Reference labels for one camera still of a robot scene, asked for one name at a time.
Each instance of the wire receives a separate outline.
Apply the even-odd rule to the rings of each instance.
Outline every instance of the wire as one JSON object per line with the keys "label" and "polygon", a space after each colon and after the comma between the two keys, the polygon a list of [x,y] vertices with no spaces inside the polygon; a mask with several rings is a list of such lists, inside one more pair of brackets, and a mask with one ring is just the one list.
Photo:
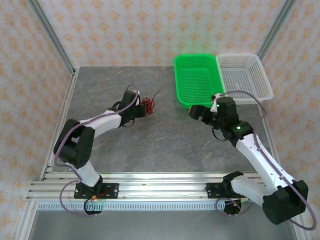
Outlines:
{"label": "wire", "polygon": [[[239,210],[241,210],[241,207],[234,200],[232,200],[230,198],[227,198],[227,197],[221,197],[221,198],[219,198],[219,199],[217,199],[215,201],[214,207],[215,207],[216,210],[218,209],[218,202],[220,202],[221,200],[231,201]],[[219,211],[218,211],[218,213],[223,215],[223,216],[226,216],[226,217],[236,217],[236,216],[239,216],[239,215],[242,215],[242,214],[246,213],[247,211],[249,211],[249,209],[251,207],[252,207],[252,202],[250,203],[250,205],[247,207],[246,210],[244,210],[243,212],[239,212],[237,214],[226,214],[226,213],[220,213]]]}
{"label": "wire", "polygon": [[145,106],[145,114],[147,116],[149,116],[150,114],[152,114],[154,112],[154,107],[155,107],[154,98],[160,91],[161,91],[161,89],[159,91],[157,91],[152,98],[145,97],[144,99],[142,99],[141,104],[143,104]]}
{"label": "wire", "polygon": [[217,140],[219,140],[219,141],[221,141],[221,142],[224,142],[225,140],[227,140],[226,138],[224,138],[223,140],[221,140],[220,138],[217,138],[217,136],[216,136],[216,134],[215,134],[215,129],[214,129],[214,128],[212,128],[212,134],[213,134],[213,136],[215,137],[215,139],[217,139]]}
{"label": "wire", "polygon": [[135,119],[132,120],[132,123],[130,126],[122,125],[124,128],[131,128],[135,124]]}
{"label": "wire", "polygon": [[[58,149],[57,149],[57,151],[56,151],[56,153],[55,153],[55,156],[54,156],[54,159],[53,159],[53,163],[54,163],[55,165],[61,166],[61,167],[70,167],[69,165],[66,165],[66,164],[59,164],[59,163],[58,163],[58,156],[59,156],[59,154],[60,154],[60,152],[61,152],[61,149],[62,149],[63,146],[65,145],[67,139],[69,138],[69,136],[72,134],[72,132],[73,132],[74,130],[76,130],[77,128],[79,128],[79,127],[81,127],[81,126],[83,126],[83,125],[90,124],[90,123],[92,123],[92,122],[94,122],[94,121],[96,121],[96,120],[98,120],[98,119],[100,119],[100,118],[107,117],[107,116],[112,116],[112,115],[116,115],[116,114],[122,113],[123,111],[127,110],[127,109],[130,108],[134,103],[137,102],[137,99],[138,99],[138,96],[139,96],[139,94],[138,94],[139,90],[138,90],[138,88],[137,88],[135,85],[133,85],[133,84],[127,86],[125,90],[127,91],[130,87],[134,87],[134,88],[135,88],[135,96],[134,96],[133,101],[130,102],[130,104],[129,104],[128,106],[122,108],[122,109],[119,110],[119,111],[115,111],[115,112],[112,112],[112,113],[104,113],[104,114],[95,116],[94,118],[90,119],[89,121],[81,122],[81,123],[75,125],[73,128],[71,128],[71,129],[68,131],[68,133],[64,136],[63,140],[61,141],[61,143],[60,143],[60,145],[59,145],[59,147],[58,147]],[[96,216],[96,215],[84,215],[84,214],[80,214],[80,213],[77,213],[77,212],[74,212],[74,211],[70,211],[69,209],[66,208],[66,206],[65,206],[64,203],[62,202],[62,194],[63,194],[64,190],[66,189],[66,187],[67,187],[68,185],[72,184],[72,183],[76,183],[76,182],[82,180],[82,178],[81,178],[80,175],[77,173],[77,171],[76,171],[74,168],[72,168],[72,170],[73,170],[74,174],[78,177],[78,179],[77,179],[77,180],[72,180],[72,181],[68,182],[66,185],[63,186],[63,188],[62,188],[62,190],[61,190],[61,192],[60,192],[60,196],[59,196],[60,204],[61,204],[62,208],[63,208],[64,210],[66,210],[66,211],[67,211],[68,213],[70,213],[70,214],[74,214],[74,215],[77,215],[77,216],[83,217],[83,218],[94,217],[94,216]]]}
{"label": "wire", "polygon": [[81,213],[77,213],[75,211],[70,211],[65,205],[64,203],[62,202],[62,194],[64,192],[64,190],[66,189],[66,187],[72,183],[77,183],[79,180],[72,180],[70,182],[68,182],[66,185],[63,186],[63,188],[61,189],[61,192],[60,192],[60,196],[59,196],[59,201],[60,201],[60,204],[61,204],[61,207],[66,210],[68,213],[70,214],[74,214],[74,215],[77,215],[78,217],[82,217],[82,218],[91,218],[91,217],[95,217],[95,215],[84,215],[84,214],[81,214]]}
{"label": "wire", "polygon": [[254,142],[255,145],[258,148],[258,150],[261,152],[261,154],[263,155],[263,157],[267,160],[267,162],[271,165],[271,167],[276,171],[276,173],[285,181],[286,184],[288,184],[288,186],[294,191],[294,193],[301,199],[301,201],[304,203],[304,205],[306,206],[306,208],[308,209],[308,211],[310,212],[310,215],[312,217],[312,226],[311,227],[306,227],[303,226],[299,223],[297,223],[296,221],[290,219],[289,221],[292,222],[293,224],[297,225],[298,227],[307,230],[307,231],[313,231],[316,229],[317,227],[317,218],[316,215],[314,213],[314,211],[312,210],[311,206],[309,205],[309,203],[305,200],[305,198],[301,195],[301,193],[289,182],[288,179],[286,179],[286,177],[284,177],[281,173],[281,171],[274,165],[274,163],[268,158],[268,156],[266,155],[266,153],[260,148],[260,144],[258,142],[258,138],[257,138],[257,125],[259,124],[260,119],[265,119],[267,116],[267,110],[265,109],[265,107],[261,104],[261,102],[252,94],[250,94],[249,92],[246,91],[242,91],[242,90],[236,90],[236,91],[228,91],[225,92],[223,94],[221,94],[221,96],[227,95],[227,94],[233,94],[233,93],[243,93],[243,94],[247,94],[250,97],[252,97],[260,106],[260,108],[263,111],[262,117],[259,118],[255,124],[254,124],[254,128],[253,128],[253,138],[254,138]]}
{"label": "wire", "polygon": [[86,214],[88,214],[88,215],[93,215],[93,214],[95,214],[96,216],[98,215],[98,214],[100,214],[100,213],[102,213],[102,211],[95,211],[95,209],[93,209],[92,211],[88,211],[87,210],[87,208],[86,208],[86,206],[87,206],[87,202],[89,201],[89,200],[94,200],[94,199],[98,199],[99,197],[101,197],[101,196],[104,196],[104,195],[106,195],[107,194],[107,191],[106,190],[104,190],[99,196],[94,196],[94,197],[92,197],[92,198],[88,198],[86,201],[84,201],[84,204],[83,204],[83,210],[85,211],[85,213]]}

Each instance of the floral wallpaper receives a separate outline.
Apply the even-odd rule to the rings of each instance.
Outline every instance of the floral wallpaper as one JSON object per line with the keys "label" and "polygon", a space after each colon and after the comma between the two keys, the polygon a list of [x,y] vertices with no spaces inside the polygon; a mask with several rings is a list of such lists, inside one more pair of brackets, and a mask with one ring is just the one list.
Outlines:
{"label": "floral wallpaper", "polygon": [[0,1],[0,16],[0,239],[12,239],[70,74],[26,0]]}
{"label": "floral wallpaper", "polygon": [[285,0],[39,0],[75,68],[257,53]]}
{"label": "floral wallpaper", "polygon": [[[274,98],[265,103],[282,165],[309,186],[308,202],[320,220],[320,8],[299,0],[262,62]],[[306,223],[312,221],[308,211]],[[320,227],[312,233],[319,239]]]}

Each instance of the white robotic arm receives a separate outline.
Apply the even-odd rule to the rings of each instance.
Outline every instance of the white robotic arm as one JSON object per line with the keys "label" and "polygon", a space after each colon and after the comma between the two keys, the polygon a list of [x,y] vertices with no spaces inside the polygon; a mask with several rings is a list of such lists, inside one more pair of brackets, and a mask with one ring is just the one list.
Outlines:
{"label": "white robotic arm", "polygon": [[[189,115],[196,120],[202,117],[202,122],[213,127],[213,134],[214,130],[221,130],[225,139],[250,161],[264,181],[264,185],[258,184],[241,172],[230,173],[223,178],[224,196],[227,195],[229,198],[233,198],[234,195],[246,196],[261,206],[265,215],[274,224],[280,224],[305,211],[305,204],[283,178],[288,180],[304,199],[308,196],[308,186],[303,180],[295,181],[275,161],[258,136],[256,138],[259,146],[256,145],[253,128],[246,121],[239,120],[236,103],[231,97],[214,95],[212,108],[195,105],[190,108]],[[274,166],[265,158],[262,151]]]}
{"label": "white robotic arm", "polygon": [[72,167],[80,177],[80,187],[86,191],[83,198],[89,198],[88,195],[97,196],[102,190],[102,177],[96,172],[90,162],[94,139],[111,129],[119,128],[129,121],[134,121],[135,118],[146,116],[146,107],[140,103],[140,97],[137,98],[136,104],[133,104],[121,113],[116,113],[118,110],[127,107],[135,96],[136,92],[127,90],[123,95],[122,101],[117,102],[113,107],[105,111],[102,114],[103,116],[100,115],[98,119],[95,116],[81,121],[74,119],[66,121],[53,152],[56,154],[62,140],[74,126],[86,123],[72,132],[58,156],[66,165]]}

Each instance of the gray tabletop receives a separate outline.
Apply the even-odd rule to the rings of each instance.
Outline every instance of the gray tabletop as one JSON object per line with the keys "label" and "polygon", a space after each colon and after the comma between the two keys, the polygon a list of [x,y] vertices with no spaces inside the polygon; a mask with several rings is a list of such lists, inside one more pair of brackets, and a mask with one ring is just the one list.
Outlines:
{"label": "gray tabletop", "polygon": [[[142,98],[161,90],[154,113],[94,140],[90,161],[98,172],[255,172],[230,142],[216,140],[210,126],[189,117],[177,100],[172,66],[81,67],[67,119],[79,121],[103,113],[121,100],[130,84],[139,87]],[[239,105],[237,110],[240,119],[252,126],[260,117],[257,105]],[[269,150],[262,123],[258,134]],[[68,170],[55,166],[53,171]]]}

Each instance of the green plastic basket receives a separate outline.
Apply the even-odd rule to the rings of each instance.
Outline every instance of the green plastic basket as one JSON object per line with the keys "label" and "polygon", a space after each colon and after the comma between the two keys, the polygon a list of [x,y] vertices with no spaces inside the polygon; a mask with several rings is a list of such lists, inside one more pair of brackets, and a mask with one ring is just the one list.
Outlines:
{"label": "green plastic basket", "polygon": [[211,96],[225,87],[216,57],[210,54],[182,54],[174,59],[176,96],[182,106],[212,107]]}

